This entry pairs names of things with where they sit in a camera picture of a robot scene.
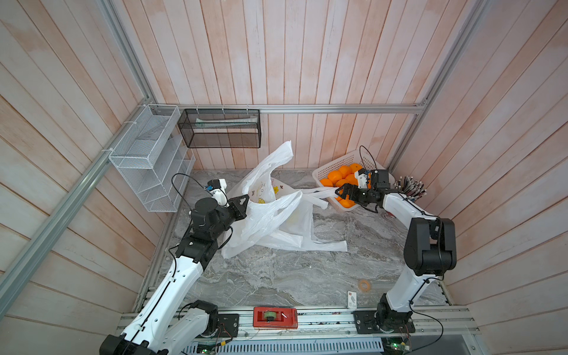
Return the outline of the white printed plastic bag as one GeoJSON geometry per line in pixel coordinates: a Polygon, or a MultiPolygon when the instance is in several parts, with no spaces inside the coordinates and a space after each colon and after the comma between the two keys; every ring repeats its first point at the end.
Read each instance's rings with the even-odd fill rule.
{"type": "Polygon", "coordinates": [[[232,258],[257,245],[261,238],[276,230],[298,206],[301,189],[292,188],[272,177],[276,168],[287,164],[293,157],[291,142],[287,141],[229,191],[230,197],[249,195],[249,202],[246,218],[232,225],[232,238],[221,251],[224,258],[232,258]]]}

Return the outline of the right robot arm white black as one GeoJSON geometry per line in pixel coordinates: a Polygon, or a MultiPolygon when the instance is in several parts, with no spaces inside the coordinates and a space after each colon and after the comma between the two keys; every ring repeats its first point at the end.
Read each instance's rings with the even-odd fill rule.
{"type": "Polygon", "coordinates": [[[360,169],[354,177],[356,183],[345,183],[336,189],[338,197],[364,209],[374,204],[374,211],[383,209],[408,228],[403,250],[405,268],[393,288],[383,294],[375,312],[354,312],[357,332],[414,331],[414,302],[427,284],[441,280],[446,271],[456,267],[455,224],[417,206],[404,189],[390,184],[386,170],[360,169]]]}

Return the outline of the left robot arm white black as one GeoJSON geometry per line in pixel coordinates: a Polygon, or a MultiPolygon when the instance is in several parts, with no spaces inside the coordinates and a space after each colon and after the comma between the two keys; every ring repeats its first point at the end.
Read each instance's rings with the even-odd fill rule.
{"type": "Polygon", "coordinates": [[[232,224],[246,218],[248,195],[229,198],[220,205],[203,198],[191,212],[192,222],[175,248],[175,257],[162,283],[138,316],[122,331],[109,335],[100,354],[181,354],[201,335],[215,336],[218,310],[198,300],[175,325],[170,325],[190,288],[204,273],[220,245],[218,239],[232,224]]]}

